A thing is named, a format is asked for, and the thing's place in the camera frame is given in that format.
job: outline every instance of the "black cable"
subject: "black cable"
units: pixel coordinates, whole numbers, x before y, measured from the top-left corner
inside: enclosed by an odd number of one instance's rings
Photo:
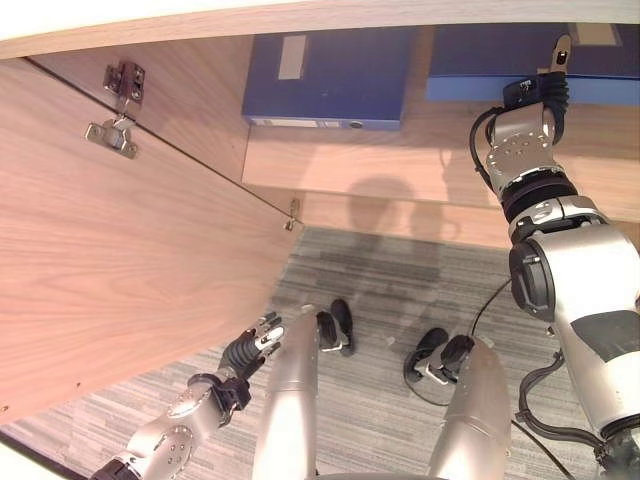
[[[604,442],[596,437],[591,432],[582,430],[580,428],[572,427],[556,427],[553,425],[547,425],[546,423],[538,420],[531,410],[527,402],[527,394],[542,380],[547,378],[551,373],[558,370],[564,365],[564,356],[562,351],[554,354],[554,361],[548,367],[538,368],[529,372],[520,382],[520,395],[518,398],[519,412],[516,414],[516,419],[526,422],[527,426],[538,435],[548,438],[549,440],[566,441],[582,443],[592,447],[598,457],[599,453],[604,448]]]
[[[549,460],[551,460],[553,462],[553,464],[556,467],[558,467],[558,470],[560,470],[565,477],[567,477],[569,480],[576,480],[576,477],[571,475],[571,472],[569,472],[569,470],[566,469],[566,467],[562,464],[562,462],[560,460],[558,460],[558,457],[556,457],[553,453],[551,453],[549,451],[549,449],[547,447],[545,447],[544,444],[540,440],[538,440],[529,430],[524,428],[522,425],[520,425],[515,420],[511,420],[511,425],[516,427],[518,430],[520,430],[522,433],[524,433],[527,436],[527,438],[529,438],[529,440],[531,440],[533,443],[535,443],[536,446],[540,450],[542,450],[547,457],[549,457]]]
[[[480,125],[482,125],[482,122],[484,122],[488,118],[499,115],[503,111],[504,111],[504,108],[502,107],[493,107],[487,110],[486,112],[481,113],[480,116],[476,118],[476,121],[473,122],[473,126],[469,131],[469,151],[471,152],[471,158],[475,165],[475,170],[480,174],[480,176],[482,177],[482,180],[484,180],[484,183],[486,183],[489,188],[491,188],[491,178],[489,177],[489,174],[487,173],[484,166],[482,165],[482,162],[480,162],[480,157],[478,157],[478,151],[476,150],[476,132],[478,131],[478,128],[480,127]]]
[[[489,298],[489,300],[486,301],[486,303],[482,306],[482,308],[478,311],[478,314],[476,315],[475,320],[473,321],[473,324],[471,325],[471,329],[469,330],[469,335],[471,337],[473,337],[476,333],[476,327],[478,326],[478,321],[480,320],[480,317],[482,316],[482,314],[484,313],[484,311],[487,309],[487,307],[489,305],[491,305],[491,302],[493,302],[495,300],[495,298],[500,295],[500,292],[502,292],[502,290],[505,289],[505,287],[507,285],[509,285],[511,283],[511,278],[509,278],[507,281],[505,281],[502,285],[500,285],[498,287],[498,289],[493,293],[493,295],[491,295],[491,297]]]

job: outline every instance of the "wooden shelf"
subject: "wooden shelf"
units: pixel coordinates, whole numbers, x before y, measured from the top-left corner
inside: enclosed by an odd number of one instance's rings
[[[497,209],[467,146],[471,124],[491,105],[424,100],[432,37],[432,28],[426,27],[416,42],[402,131],[255,127],[243,181]],[[617,220],[640,221],[639,131],[636,107],[573,105],[555,149],[556,160],[580,192]]]
[[[0,19],[0,59],[109,45],[253,33],[499,22],[632,23],[638,2],[597,0],[198,0],[14,2]]]

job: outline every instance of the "white label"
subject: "white label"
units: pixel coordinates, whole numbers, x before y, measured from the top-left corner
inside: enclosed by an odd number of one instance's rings
[[[618,36],[615,27],[608,23],[574,23],[572,25],[572,40],[574,45],[594,45],[615,47]]]
[[[295,118],[252,118],[255,125],[269,127],[318,127],[315,120],[299,120]]]
[[[299,80],[302,78],[304,53],[307,48],[306,35],[289,35],[282,41],[282,55],[278,80]]]

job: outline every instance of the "robotic hand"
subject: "robotic hand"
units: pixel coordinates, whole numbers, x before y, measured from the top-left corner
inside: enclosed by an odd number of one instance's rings
[[[249,403],[253,375],[279,346],[284,334],[275,313],[231,342],[215,374],[191,377],[188,388],[166,413],[140,428],[127,449],[98,470],[91,480],[168,480],[184,468],[196,448],[229,423],[233,412]]]
[[[640,257],[552,155],[568,107],[570,43],[568,36],[558,40],[548,73],[504,89],[504,107],[476,120],[469,146],[509,222],[513,296],[521,309],[552,323],[562,353],[546,370],[566,361],[597,434],[533,417],[526,393],[543,374],[523,380],[518,419],[547,438],[592,446],[613,478],[640,478]],[[475,147],[485,120],[486,168]]]

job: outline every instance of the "floor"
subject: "floor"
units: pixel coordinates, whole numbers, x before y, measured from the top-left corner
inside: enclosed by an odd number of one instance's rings
[[[352,306],[358,341],[351,358],[335,353],[320,357],[320,473],[426,472],[444,409],[425,404],[407,390],[402,360],[433,326],[453,334],[466,332],[477,310],[506,278],[503,251],[305,231],[269,309],[290,321],[302,304],[328,305],[344,297]],[[520,379],[549,364],[557,349],[557,341],[545,330],[546,324],[518,310],[508,291],[480,322],[478,335],[494,344],[505,364],[512,406],[517,404]],[[165,409],[193,373],[215,370],[221,351],[213,348],[1,430],[90,475],[126,445],[137,426]],[[268,373],[267,365],[252,378],[252,403],[198,451],[180,478],[251,478]],[[417,388],[439,400],[450,394],[426,380]],[[536,387],[530,403],[548,423],[587,425],[564,368]],[[512,437],[505,479],[564,478],[524,435],[514,429]],[[544,443],[577,479],[595,478],[588,447]]]

